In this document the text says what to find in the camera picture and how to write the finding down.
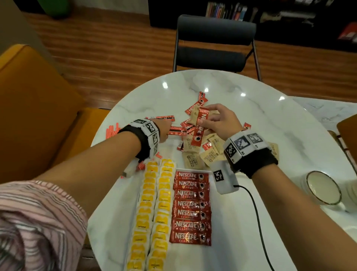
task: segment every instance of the wall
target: wall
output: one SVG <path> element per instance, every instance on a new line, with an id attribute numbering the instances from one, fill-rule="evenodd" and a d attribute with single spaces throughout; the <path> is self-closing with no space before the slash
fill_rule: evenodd
<path id="1" fill-rule="evenodd" d="M 14 44 L 28 44 L 61 73 L 37 33 L 27 23 L 13 0 L 0 0 L 0 54 Z"/>
<path id="2" fill-rule="evenodd" d="M 73 0 L 77 6 L 149 14 L 147 0 Z"/>

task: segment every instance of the wristband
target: wristband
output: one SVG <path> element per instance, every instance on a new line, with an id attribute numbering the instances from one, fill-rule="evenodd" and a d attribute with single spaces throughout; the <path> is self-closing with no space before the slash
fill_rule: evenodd
<path id="1" fill-rule="evenodd" d="M 269 164 L 278 164 L 270 146 L 251 129 L 231 136 L 223 147 L 233 172 L 241 171 L 250 179 L 258 169 Z"/>
<path id="2" fill-rule="evenodd" d="M 136 156 L 139 159 L 139 163 L 147 158 L 154 157 L 160 141 L 160 129 L 153 121 L 137 119 L 120 129 L 119 133 L 125 131 L 132 132 L 140 140 L 141 150 Z"/>

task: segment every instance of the black folding chair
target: black folding chair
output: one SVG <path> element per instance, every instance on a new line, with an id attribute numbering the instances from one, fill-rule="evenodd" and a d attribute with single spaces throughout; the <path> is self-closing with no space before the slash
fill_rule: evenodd
<path id="1" fill-rule="evenodd" d="M 173 72 L 177 66 L 241 72 L 246 60 L 253 53 L 258 80 L 261 81 L 254 36 L 256 24 L 227 19 L 181 15 L 177 20 L 176 45 Z M 179 46 L 179 40 L 206 43 L 250 45 L 252 50 L 243 53 Z"/>

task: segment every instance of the white marble tabletop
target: white marble tabletop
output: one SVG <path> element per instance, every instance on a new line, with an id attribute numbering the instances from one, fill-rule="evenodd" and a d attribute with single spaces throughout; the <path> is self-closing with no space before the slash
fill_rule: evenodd
<path id="1" fill-rule="evenodd" d="M 206 93 L 207 104 L 222 103 L 242 123 L 251 124 L 267 141 L 277 143 L 279 167 L 289 177 L 321 170 L 337 183 L 356 179 L 344 153 L 310 113 L 274 88 L 230 72 L 186 70 L 146 82 L 111 110 L 92 145 L 103 141 L 105 129 L 116 122 L 123 127 L 136 118 L 174 115 L 174 125 L 179 126 L 188 119 L 184 110 L 197 101 L 199 91 Z M 169 136 L 159 151 L 183 168 L 181 152 L 176 149 L 179 141 Z M 276 271 L 296 270 L 251 180 L 242 177 L 239 182 L 256 201 L 273 267 Z M 89 239 L 103 271 L 124 268 L 138 192 L 139 182 L 118 179 L 89 219 Z M 220 195 L 212 185 L 210 197 L 212 246 L 171 244 L 165 270 L 270 270 L 249 195 L 244 190 Z M 325 211 L 343 228 L 357 226 L 354 215 Z"/>

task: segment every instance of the striped sleeve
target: striped sleeve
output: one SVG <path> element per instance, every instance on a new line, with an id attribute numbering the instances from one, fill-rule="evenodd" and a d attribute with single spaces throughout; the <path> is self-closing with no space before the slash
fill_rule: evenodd
<path id="1" fill-rule="evenodd" d="M 58 186 L 0 185 L 0 270 L 76 270 L 86 230 L 85 211 Z"/>

